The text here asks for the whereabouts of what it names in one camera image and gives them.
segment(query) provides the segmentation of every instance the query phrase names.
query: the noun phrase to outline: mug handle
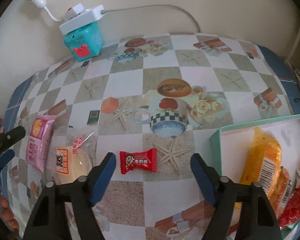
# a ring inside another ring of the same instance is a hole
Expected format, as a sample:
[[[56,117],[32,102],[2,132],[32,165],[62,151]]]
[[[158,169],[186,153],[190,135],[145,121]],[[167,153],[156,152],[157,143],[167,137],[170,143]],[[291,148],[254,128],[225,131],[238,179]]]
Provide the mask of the mug handle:
[[[147,119],[147,120],[137,120],[136,119],[136,113],[138,112],[138,111],[142,111],[142,112],[145,112],[145,113],[147,113],[148,115],[149,115],[149,118]],[[133,121],[135,122],[135,123],[137,123],[137,124],[150,124],[150,113],[149,113],[149,109],[148,108],[145,108],[145,107],[140,107],[140,108],[138,108],[138,109],[136,109],[136,110],[134,110],[133,112],[132,112],[132,116],[133,116]]]

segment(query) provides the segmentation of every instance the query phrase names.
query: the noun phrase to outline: wall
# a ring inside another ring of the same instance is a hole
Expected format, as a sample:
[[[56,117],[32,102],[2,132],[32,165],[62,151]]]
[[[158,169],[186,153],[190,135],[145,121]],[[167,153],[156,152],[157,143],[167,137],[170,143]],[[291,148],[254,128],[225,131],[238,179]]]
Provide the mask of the wall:
[[[61,17],[81,2],[86,8],[103,4],[120,8],[168,3],[188,10],[202,32],[232,36],[266,46],[280,57],[287,55],[300,17],[291,0],[47,0]],[[196,31],[181,12],[171,8],[143,8],[109,13],[99,26],[105,40],[134,34]],[[58,23],[31,2],[14,0],[0,19],[0,116],[14,89],[26,78],[69,55]]]

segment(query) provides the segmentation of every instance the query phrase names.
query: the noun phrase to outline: checkered tablecloth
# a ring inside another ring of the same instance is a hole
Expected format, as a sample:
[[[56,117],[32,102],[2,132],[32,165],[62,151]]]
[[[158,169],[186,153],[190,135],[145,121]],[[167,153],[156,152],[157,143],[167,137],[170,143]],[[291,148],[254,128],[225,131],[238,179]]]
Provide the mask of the checkered tablecloth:
[[[105,43],[100,57],[86,66],[71,58],[66,70],[54,72],[63,62],[37,73],[18,88],[6,113],[11,115],[10,129],[17,125],[26,128],[26,137],[13,146],[16,157],[8,165],[7,179],[20,235],[36,202],[31,183],[39,185],[50,179],[55,172],[56,145],[64,140],[69,126],[85,127],[91,111],[101,111],[98,122],[90,125],[95,131],[88,149],[93,165],[107,152],[118,157],[119,151],[158,150],[157,173],[134,170],[122,175],[117,158],[112,180],[95,210],[107,240],[169,239],[171,236],[158,231],[155,223],[203,199],[190,169],[191,155],[198,152],[213,165],[209,138],[219,127],[293,114],[278,77],[258,46],[247,41],[202,33],[137,36]],[[192,88],[201,87],[205,96],[192,92],[176,99],[178,106],[178,100],[186,103],[186,111],[197,126],[182,119],[186,129],[180,136],[162,137],[150,124],[141,122],[151,116],[138,109],[150,109],[161,96],[157,86],[171,78],[184,80]],[[279,108],[269,105],[262,109],[255,103],[254,98],[269,87],[277,96],[276,102],[282,103]],[[103,110],[109,98],[118,102],[110,113]],[[66,108],[59,113],[63,117],[51,140],[46,172],[41,174],[25,161],[29,130],[37,115],[64,99]],[[13,175],[15,167],[18,176]],[[203,232],[204,228],[198,228],[177,239],[201,239]]]

